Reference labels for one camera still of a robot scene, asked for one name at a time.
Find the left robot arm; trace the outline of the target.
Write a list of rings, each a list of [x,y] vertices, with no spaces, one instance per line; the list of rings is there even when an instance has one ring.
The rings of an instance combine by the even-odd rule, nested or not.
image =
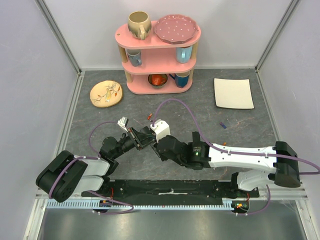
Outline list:
[[[110,185],[104,181],[104,177],[118,167],[116,158],[133,148],[143,149],[149,141],[153,141],[153,137],[147,126],[140,131],[130,127],[119,140],[106,137],[98,156],[76,156],[63,150],[38,175],[35,184],[50,199],[59,203],[66,201],[73,193],[85,191],[93,191],[99,197],[104,197],[110,191]]]

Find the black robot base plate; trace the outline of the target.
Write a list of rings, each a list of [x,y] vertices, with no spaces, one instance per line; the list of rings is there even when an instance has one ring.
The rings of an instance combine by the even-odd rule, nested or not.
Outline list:
[[[105,181],[96,191],[104,197],[133,204],[219,204],[223,198],[258,198],[259,190],[236,188],[230,181],[218,180],[139,180]]]

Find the black remote control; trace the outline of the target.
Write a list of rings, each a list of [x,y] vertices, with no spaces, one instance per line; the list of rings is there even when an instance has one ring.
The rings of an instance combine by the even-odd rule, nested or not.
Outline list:
[[[153,146],[157,142],[155,133],[148,126],[143,127],[140,133],[142,134],[143,145]]]

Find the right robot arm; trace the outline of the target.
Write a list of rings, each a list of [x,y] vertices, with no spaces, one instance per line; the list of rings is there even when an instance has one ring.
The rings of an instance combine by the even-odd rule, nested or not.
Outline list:
[[[229,184],[229,191],[235,197],[271,183],[284,188],[301,185],[298,163],[291,159],[296,153],[283,141],[260,148],[230,147],[207,144],[201,141],[200,133],[194,131],[189,143],[171,135],[157,137],[155,149],[162,161],[172,160],[187,169],[246,169],[246,172],[235,173]]]

